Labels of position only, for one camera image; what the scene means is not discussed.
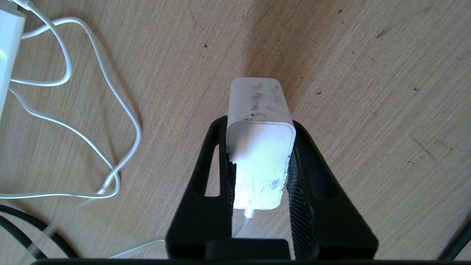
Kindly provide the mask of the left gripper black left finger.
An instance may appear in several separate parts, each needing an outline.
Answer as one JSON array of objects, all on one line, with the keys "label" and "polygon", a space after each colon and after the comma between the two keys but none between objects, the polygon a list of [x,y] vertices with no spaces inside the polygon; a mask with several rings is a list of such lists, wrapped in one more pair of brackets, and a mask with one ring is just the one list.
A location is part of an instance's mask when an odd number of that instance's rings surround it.
[{"label": "left gripper black left finger", "polygon": [[[227,116],[210,125],[193,173],[166,234],[170,259],[204,259],[207,243],[232,236],[237,166],[226,148]],[[205,196],[214,149],[219,153],[219,195]]]}]

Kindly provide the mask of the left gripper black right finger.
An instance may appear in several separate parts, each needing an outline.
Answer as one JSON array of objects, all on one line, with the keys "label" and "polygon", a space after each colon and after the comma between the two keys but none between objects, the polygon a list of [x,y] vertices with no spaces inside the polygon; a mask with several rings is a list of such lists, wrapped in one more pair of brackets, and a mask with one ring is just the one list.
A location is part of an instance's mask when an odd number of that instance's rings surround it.
[{"label": "left gripper black right finger", "polygon": [[308,131],[296,137],[287,170],[296,260],[372,260],[378,239],[338,183]]}]

